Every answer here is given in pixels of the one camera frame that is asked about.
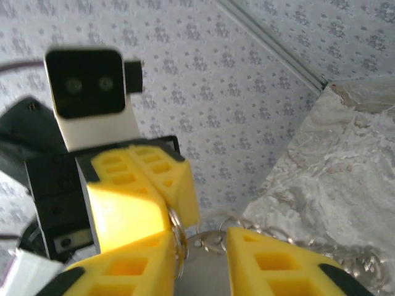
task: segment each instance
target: wall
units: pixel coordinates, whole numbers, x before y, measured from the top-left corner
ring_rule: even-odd
[[[390,76],[395,69],[395,2],[235,0],[270,25],[328,80]]]

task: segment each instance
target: black cable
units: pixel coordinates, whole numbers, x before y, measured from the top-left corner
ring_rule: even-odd
[[[21,60],[17,62],[11,62],[8,64],[0,65],[0,73],[13,71],[20,68],[35,68],[35,67],[41,68],[43,66],[44,66],[43,60]]]
[[[20,236],[17,234],[0,234],[0,241],[17,241],[20,239]]]

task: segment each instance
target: white plastic part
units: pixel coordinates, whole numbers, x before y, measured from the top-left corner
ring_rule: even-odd
[[[0,296],[35,296],[63,270],[63,264],[17,249]]]
[[[69,152],[140,137],[130,97],[125,110],[118,114],[71,120],[61,118],[56,111],[54,114]]]

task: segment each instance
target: camera module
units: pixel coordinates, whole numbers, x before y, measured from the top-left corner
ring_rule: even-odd
[[[52,48],[45,57],[54,107],[64,119],[125,110],[122,56],[109,48]]]
[[[79,93],[82,89],[82,83],[80,80],[76,78],[70,78],[66,81],[66,90],[70,94]]]
[[[99,87],[102,91],[110,91],[113,84],[112,79],[109,77],[101,77],[99,79]]]

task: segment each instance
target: white camera housing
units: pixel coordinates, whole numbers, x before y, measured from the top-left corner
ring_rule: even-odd
[[[45,68],[54,115],[69,152],[140,137],[119,52],[53,47],[46,53]],[[106,79],[112,82],[103,83]]]

